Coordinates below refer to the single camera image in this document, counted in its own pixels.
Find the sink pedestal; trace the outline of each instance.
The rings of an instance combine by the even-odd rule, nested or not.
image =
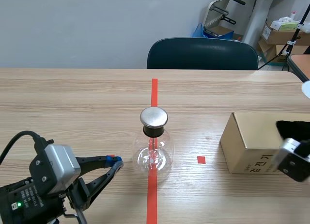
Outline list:
[[[273,0],[256,0],[256,5],[254,7],[242,42],[256,48],[257,42],[259,41],[262,34],[272,1]]]

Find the cardboard box stack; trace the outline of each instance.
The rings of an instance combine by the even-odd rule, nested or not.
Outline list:
[[[290,41],[295,33],[295,30],[277,31],[270,27],[270,24],[265,23],[262,36],[258,42],[257,51],[262,60],[266,63],[280,53],[284,45]],[[310,34],[299,32],[296,44],[293,47],[293,54],[303,54],[310,46]],[[285,56],[280,56],[273,60],[269,65],[283,66]]]

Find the chair backrest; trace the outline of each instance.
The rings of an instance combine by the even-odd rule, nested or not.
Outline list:
[[[214,38],[168,38],[150,49],[148,69],[257,70],[248,44]]]

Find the black cable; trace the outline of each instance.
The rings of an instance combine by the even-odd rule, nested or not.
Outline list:
[[[4,158],[6,157],[6,155],[9,153],[9,151],[12,148],[12,146],[14,145],[14,143],[16,143],[18,139],[20,139],[22,136],[25,136],[25,135],[31,136],[34,140],[40,138],[40,135],[36,134],[33,131],[27,131],[26,130],[26,131],[19,132],[17,135],[14,136],[14,138],[12,138],[10,140],[10,142],[7,144],[7,146],[5,147],[4,151],[0,155],[0,165],[2,164],[2,162],[3,162]]]

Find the orange table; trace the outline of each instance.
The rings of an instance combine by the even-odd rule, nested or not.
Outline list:
[[[303,82],[310,78],[310,54],[295,54],[288,58],[288,65]]]

